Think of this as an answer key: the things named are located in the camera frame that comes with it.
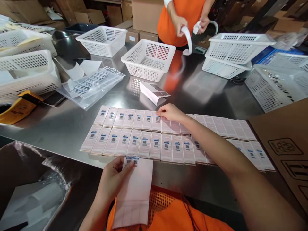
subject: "orange vest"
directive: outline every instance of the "orange vest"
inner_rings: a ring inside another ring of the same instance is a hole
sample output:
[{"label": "orange vest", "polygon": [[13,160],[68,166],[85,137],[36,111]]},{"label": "orange vest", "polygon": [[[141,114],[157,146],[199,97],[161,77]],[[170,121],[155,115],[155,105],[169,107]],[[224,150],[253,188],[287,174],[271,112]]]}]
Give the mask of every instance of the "orange vest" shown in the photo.
[{"label": "orange vest", "polygon": [[[200,231],[233,231],[226,223],[209,217],[183,201],[162,192],[150,193],[150,204],[147,225],[132,225],[116,229],[117,231],[173,231],[187,230],[193,231],[192,220],[186,210],[189,206],[195,226]],[[115,204],[109,214],[107,231],[112,230],[112,223],[115,217]]]},{"label": "orange vest", "polygon": [[[173,0],[175,11],[178,16],[183,17],[188,22],[190,35],[193,33],[193,26],[201,17],[202,8],[205,0]],[[161,11],[159,22],[157,25],[159,38],[169,45],[182,47],[187,44],[186,36],[178,37],[176,35],[174,25],[167,12],[166,7]]]}]

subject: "blue box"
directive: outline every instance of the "blue box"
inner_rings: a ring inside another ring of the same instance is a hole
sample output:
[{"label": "blue box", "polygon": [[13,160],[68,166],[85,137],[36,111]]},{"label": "blue box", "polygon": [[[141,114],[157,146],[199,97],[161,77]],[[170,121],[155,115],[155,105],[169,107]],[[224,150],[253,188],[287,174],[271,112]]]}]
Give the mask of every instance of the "blue box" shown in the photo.
[{"label": "blue box", "polygon": [[286,50],[275,49],[272,46],[268,46],[263,51],[261,51],[261,53],[259,53],[256,57],[254,57],[251,60],[251,63],[253,65],[254,64],[267,65],[272,60],[272,58],[274,57],[275,53],[277,53],[277,52],[288,53],[288,54],[295,54],[295,55],[303,55],[304,54],[303,52],[301,52],[300,50],[297,50],[295,48],[286,51]]}]

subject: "person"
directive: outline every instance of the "person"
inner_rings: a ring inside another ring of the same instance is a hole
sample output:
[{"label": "person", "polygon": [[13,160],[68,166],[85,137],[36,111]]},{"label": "person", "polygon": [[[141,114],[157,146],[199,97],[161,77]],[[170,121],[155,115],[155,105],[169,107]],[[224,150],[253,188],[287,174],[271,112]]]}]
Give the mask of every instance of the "person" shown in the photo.
[{"label": "person", "polygon": [[[230,179],[249,230],[307,230],[307,224],[295,210],[230,142],[187,116],[173,104],[162,106],[157,114],[183,124],[224,171]],[[131,163],[120,172],[123,160],[124,157],[117,157],[104,168],[96,197],[80,231],[103,230],[105,227],[108,208],[134,168]],[[110,212],[107,230],[111,230],[114,210],[115,206]],[[232,230],[227,224],[202,214],[183,200],[160,192],[150,193],[149,218],[147,226],[136,225],[119,230]]]},{"label": "person", "polygon": [[182,26],[192,35],[193,26],[201,21],[198,34],[202,34],[210,22],[208,13],[213,3],[214,0],[164,0],[157,25],[158,42],[176,46],[178,50],[187,49]]}]

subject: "smartphone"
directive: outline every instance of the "smartphone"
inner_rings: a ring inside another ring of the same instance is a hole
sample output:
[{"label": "smartphone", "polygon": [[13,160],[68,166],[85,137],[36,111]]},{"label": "smartphone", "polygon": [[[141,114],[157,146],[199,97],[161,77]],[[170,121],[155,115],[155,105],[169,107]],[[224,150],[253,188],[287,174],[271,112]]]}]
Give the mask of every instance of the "smartphone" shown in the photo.
[{"label": "smartphone", "polygon": [[52,107],[58,106],[60,103],[62,103],[65,100],[65,96],[61,95],[59,92],[53,92],[50,96],[48,96],[44,100],[44,104],[47,104]]}]

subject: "yellow tape dispenser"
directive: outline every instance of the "yellow tape dispenser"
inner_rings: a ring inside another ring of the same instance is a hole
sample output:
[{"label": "yellow tape dispenser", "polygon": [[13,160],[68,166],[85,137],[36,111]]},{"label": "yellow tape dispenser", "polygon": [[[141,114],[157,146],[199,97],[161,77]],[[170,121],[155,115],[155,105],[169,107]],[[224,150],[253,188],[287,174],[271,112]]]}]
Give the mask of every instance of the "yellow tape dispenser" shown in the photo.
[{"label": "yellow tape dispenser", "polygon": [[0,105],[0,123],[14,124],[22,120],[29,115],[40,102],[43,101],[43,98],[37,96],[29,90],[22,92],[17,96],[19,99],[16,100],[14,104]]}]

